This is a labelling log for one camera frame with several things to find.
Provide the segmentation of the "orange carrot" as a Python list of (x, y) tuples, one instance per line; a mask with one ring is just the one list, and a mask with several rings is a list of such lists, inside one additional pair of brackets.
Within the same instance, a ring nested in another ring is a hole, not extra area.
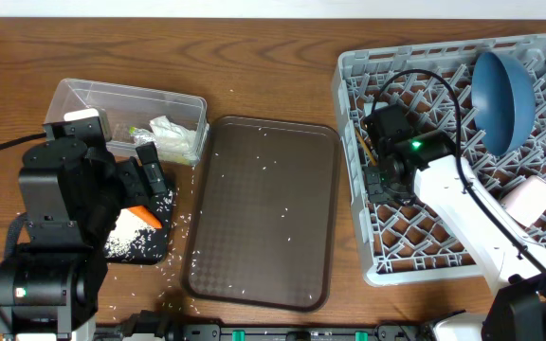
[(128, 210), (142, 220), (145, 224), (151, 226), (154, 229), (160, 229), (162, 223), (156, 218), (156, 216), (145, 206), (131, 206)]

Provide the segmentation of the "white napkin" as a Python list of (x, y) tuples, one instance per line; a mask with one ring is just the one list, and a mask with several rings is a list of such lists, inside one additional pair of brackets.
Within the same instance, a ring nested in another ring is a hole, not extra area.
[(196, 131), (177, 125), (167, 117), (156, 117), (150, 121), (155, 137), (157, 151), (166, 161), (185, 163), (194, 162)]

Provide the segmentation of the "wooden chopstick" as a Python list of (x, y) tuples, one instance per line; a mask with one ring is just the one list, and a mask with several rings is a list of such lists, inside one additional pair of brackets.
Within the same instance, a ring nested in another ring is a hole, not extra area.
[(356, 135), (356, 139), (357, 139), (359, 145), (361, 146), (362, 150), (364, 151), (364, 153), (369, 158), (372, 166), (376, 166), (377, 165), (376, 159), (373, 156), (372, 151), (369, 148), (368, 144), (365, 142), (364, 138), (362, 137), (360, 131), (357, 128), (355, 128), (355, 135)]

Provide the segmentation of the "pink cup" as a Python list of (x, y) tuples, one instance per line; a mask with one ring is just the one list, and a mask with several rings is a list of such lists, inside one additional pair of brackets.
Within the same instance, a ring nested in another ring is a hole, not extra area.
[(546, 210), (546, 180), (530, 176), (505, 195), (500, 203), (515, 221), (530, 226)]

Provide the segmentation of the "large blue plate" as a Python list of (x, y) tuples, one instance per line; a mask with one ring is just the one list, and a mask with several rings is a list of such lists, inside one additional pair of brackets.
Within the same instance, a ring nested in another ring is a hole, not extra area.
[(525, 66), (515, 57), (484, 52), (476, 60), (471, 102), (489, 153), (503, 156), (525, 144), (534, 127), (536, 98)]

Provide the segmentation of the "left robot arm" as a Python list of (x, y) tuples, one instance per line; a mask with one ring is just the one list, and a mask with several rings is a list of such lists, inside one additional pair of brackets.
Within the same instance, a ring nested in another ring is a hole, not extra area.
[(98, 311), (104, 246), (120, 212), (147, 206), (168, 183), (152, 143), (118, 162), (97, 138), (59, 137), (23, 156), (19, 185), (29, 241), (8, 237), (0, 263), (0, 334), (69, 340)]

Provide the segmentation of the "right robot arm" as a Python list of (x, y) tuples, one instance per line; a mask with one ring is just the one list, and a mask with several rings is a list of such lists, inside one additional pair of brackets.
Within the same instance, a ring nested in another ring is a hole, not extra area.
[(366, 175), (376, 203), (419, 200), (440, 217), (476, 262), (494, 296), (487, 314), (460, 313), (432, 324), (433, 340), (546, 340), (546, 248), (535, 242), (479, 182), (459, 145), (443, 132), (380, 137)]

